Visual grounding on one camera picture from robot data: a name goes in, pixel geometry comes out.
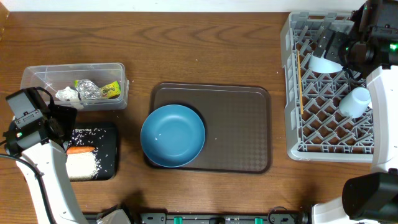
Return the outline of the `black tray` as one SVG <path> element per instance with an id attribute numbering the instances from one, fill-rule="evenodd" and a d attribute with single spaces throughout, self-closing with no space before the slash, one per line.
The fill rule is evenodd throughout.
<path id="1" fill-rule="evenodd" d="M 119 147 L 119 134 L 115 124 L 110 122 L 99 122 L 99 123 L 78 123 L 75 129 L 83 128 L 103 128 L 106 130 L 104 134 L 104 140 L 100 143 L 104 144 L 104 147 L 100 149 L 100 158 L 102 169 L 100 170 L 99 177 L 95 180 L 84 180 L 84 181 L 102 181 L 112 179 L 116 175 L 118 168 L 118 147 Z"/>

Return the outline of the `white tissue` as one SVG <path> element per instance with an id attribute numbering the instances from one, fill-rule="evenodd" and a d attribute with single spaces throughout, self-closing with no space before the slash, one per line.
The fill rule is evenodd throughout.
<path id="1" fill-rule="evenodd" d="M 63 90 L 59 90 L 56 93 L 55 97 L 58 98 L 60 101 L 69 102 L 70 106 L 73 108 L 76 108 L 78 110 L 83 109 L 83 105 L 80 103 L 79 99 L 79 92 L 71 89 L 69 86 L 67 86 Z"/>

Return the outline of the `wooden chopstick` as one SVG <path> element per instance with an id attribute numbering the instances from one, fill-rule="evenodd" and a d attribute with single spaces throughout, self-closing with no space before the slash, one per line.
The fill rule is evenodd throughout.
<path id="1" fill-rule="evenodd" d="M 302 76 L 301 76 L 301 63 L 300 63 L 299 50 L 297 50 L 297 73 L 298 73 L 298 91 L 299 91 L 299 100 L 300 100 L 300 115 L 303 115 Z"/>

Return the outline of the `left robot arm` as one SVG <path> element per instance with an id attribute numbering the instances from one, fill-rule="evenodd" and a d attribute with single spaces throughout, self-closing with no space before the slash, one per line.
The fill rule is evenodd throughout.
<path id="1" fill-rule="evenodd" d="M 12 111 L 6 151 L 25 177 L 39 223 L 130 223 L 119 206 L 83 214 L 71 185 L 115 175 L 113 124 L 77 125 L 76 110 L 63 106 L 18 104 Z"/>

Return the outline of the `light blue bowl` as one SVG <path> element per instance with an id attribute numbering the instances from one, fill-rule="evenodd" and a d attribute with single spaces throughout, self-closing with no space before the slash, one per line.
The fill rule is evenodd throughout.
<path id="1" fill-rule="evenodd" d="M 308 67 L 316 73 L 336 73 L 343 69 L 340 64 L 325 58 L 316 57 L 314 54 L 311 54 Z"/>

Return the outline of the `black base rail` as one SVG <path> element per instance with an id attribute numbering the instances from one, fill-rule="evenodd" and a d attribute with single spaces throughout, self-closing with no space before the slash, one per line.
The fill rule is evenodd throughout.
<path id="1" fill-rule="evenodd" d="M 310 224 L 309 214 L 285 210 L 265 215 L 140 213 L 127 217 L 132 224 Z"/>

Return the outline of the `clear plastic bin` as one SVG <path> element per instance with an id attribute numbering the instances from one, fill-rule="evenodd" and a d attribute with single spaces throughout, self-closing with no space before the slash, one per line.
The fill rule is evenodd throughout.
<path id="1" fill-rule="evenodd" d="M 110 99 L 62 101 L 56 97 L 60 90 L 74 89 L 77 80 L 87 79 L 103 87 L 118 82 L 121 93 Z M 129 80 L 121 63 L 78 63 L 64 65 L 30 66 L 24 70 L 21 88 L 42 87 L 54 98 L 57 105 L 75 107 L 79 111 L 123 110 L 127 107 Z"/>

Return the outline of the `dark blue plate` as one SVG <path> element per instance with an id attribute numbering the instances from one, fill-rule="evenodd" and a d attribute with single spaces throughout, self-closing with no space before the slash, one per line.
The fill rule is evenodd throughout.
<path id="1" fill-rule="evenodd" d="M 158 166 L 187 165 L 201 153 L 206 141 L 204 122 L 197 112 L 183 105 L 165 105 L 154 110 L 141 128 L 141 147 Z"/>

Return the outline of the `pile of white rice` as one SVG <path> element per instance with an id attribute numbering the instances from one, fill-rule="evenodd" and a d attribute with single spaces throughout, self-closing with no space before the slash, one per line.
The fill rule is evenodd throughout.
<path id="1" fill-rule="evenodd" d="M 93 146 L 95 150 L 82 154 L 67 155 L 66 167 L 70 180 L 95 180 L 99 177 L 102 169 L 100 149 L 104 147 L 104 144 L 100 141 L 104 140 L 105 133 L 106 130 L 103 128 L 73 130 L 68 148 L 72 146 Z"/>

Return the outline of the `orange carrot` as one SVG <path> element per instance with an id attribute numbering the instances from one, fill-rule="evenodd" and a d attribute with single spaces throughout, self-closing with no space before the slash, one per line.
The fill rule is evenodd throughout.
<path id="1" fill-rule="evenodd" d="M 86 152 L 92 152 L 95 150 L 93 146 L 72 146 L 67 149 L 67 155 L 82 154 Z"/>

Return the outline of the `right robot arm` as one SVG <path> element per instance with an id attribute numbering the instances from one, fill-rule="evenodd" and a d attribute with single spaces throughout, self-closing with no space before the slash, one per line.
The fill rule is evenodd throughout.
<path id="1" fill-rule="evenodd" d="M 397 38 L 323 31 L 313 56 L 360 72 L 373 104 L 368 175 L 347 180 L 340 197 L 312 207 L 312 223 L 397 222 Z"/>

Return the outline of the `light blue cup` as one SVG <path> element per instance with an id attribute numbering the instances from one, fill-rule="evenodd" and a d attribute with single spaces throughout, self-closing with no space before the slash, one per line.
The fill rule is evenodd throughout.
<path id="1" fill-rule="evenodd" d="M 343 116 L 359 118 L 367 110 L 370 102 L 369 90 L 364 87 L 357 87 L 340 101 L 339 110 Z"/>

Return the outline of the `foil snack wrapper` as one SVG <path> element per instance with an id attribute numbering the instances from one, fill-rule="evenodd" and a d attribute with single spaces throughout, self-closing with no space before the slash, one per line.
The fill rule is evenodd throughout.
<path id="1" fill-rule="evenodd" d="M 121 94 L 121 87 L 117 81 L 98 87 L 91 80 L 75 80 L 74 86 L 82 100 L 105 100 Z"/>

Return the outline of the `grey dishwasher rack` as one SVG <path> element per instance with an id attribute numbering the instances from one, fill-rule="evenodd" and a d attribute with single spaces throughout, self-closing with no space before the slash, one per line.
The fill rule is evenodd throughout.
<path id="1" fill-rule="evenodd" d="M 287 92 L 285 133 L 287 154 L 296 161 L 367 162 L 373 159 L 373 112 L 359 118 L 343 116 L 338 105 L 350 91 L 364 87 L 359 73 L 316 73 L 308 67 L 321 33 L 331 28 L 348 32 L 350 14 L 292 12 L 280 32 L 281 63 Z M 297 50 L 300 51 L 303 115 L 300 115 Z"/>

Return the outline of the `brown serving tray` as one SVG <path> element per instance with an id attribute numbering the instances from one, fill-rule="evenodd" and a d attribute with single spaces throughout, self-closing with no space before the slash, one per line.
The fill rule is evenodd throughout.
<path id="1" fill-rule="evenodd" d="M 259 86 L 160 83 L 149 110 L 184 105 L 206 129 L 201 153 L 183 170 L 263 174 L 272 165 L 271 97 Z"/>

